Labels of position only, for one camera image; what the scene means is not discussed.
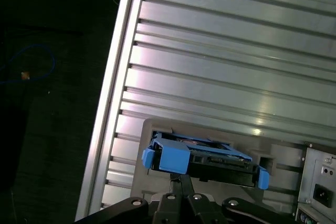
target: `dark background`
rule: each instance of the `dark background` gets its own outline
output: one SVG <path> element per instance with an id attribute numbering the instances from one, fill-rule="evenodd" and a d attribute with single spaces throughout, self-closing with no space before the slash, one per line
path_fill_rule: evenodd
<path id="1" fill-rule="evenodd" d="M 72 223 L 118 7 L 112 0 L 0 0 L 0 222 Z"/>

